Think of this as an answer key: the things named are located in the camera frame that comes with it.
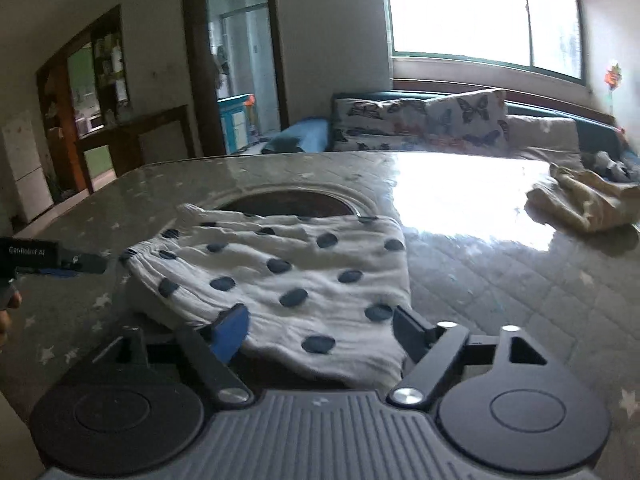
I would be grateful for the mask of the left hand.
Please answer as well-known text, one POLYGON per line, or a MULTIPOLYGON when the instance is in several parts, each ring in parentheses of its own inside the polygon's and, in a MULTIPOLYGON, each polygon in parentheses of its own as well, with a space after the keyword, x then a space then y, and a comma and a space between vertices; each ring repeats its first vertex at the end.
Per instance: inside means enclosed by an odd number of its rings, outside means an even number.
POLYGON ((22 305, 22 295, 13 285, 1 289, 1 310, 0 310, 0 347, 6 344, 9 331, 12 327, 11 312, 17 310, 22 305))

